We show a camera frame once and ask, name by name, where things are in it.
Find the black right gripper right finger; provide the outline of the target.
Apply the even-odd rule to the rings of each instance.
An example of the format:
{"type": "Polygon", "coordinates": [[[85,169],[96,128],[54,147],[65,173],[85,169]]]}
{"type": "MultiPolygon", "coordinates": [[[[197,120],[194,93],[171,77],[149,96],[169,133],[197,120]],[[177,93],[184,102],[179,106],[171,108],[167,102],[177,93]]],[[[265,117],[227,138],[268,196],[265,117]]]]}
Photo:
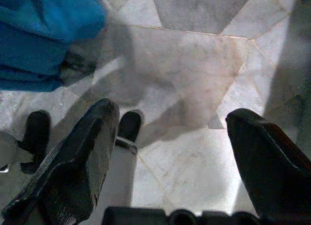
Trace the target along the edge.
{"type": "Polygon", "coordinates": [[[226,119],[237,167],[257,215],[273,225],[311,223],[311,161],[274,123],[239,108],[226,119]]]}

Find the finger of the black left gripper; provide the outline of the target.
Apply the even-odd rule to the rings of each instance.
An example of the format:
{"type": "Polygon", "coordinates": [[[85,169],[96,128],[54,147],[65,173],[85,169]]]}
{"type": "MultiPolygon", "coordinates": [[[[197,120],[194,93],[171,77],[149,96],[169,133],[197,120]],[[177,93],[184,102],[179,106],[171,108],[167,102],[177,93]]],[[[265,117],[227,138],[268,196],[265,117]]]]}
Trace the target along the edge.
{"type": "Polygon", "coordinates": [[[143,124],[143,114],[139,110],[126,112],[119,123],[118,136],[136,142],[143,124]]]}
{"type": "Polygon", "coordinates": [[[20,164],[23,173],[35,173],[45,158],[50,129],[51,118],[47,111],[35,111],[28,116],[25,134],[20,142],[20,147],[32,154],[33,160],[20,164]]]}

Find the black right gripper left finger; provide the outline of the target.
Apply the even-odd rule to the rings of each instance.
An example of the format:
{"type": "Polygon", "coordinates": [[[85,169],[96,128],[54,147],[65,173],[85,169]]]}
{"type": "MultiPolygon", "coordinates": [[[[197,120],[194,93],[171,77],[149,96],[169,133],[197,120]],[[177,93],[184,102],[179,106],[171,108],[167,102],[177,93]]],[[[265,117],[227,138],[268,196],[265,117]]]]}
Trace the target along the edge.
{"type": "Polygon", "coordinates": [[[49,225],[87,220],[109,170],[119,117],[114,101],[104,98],[94,103],[4,207],[4,224],[26,224],[34,208],[49,225]]]}

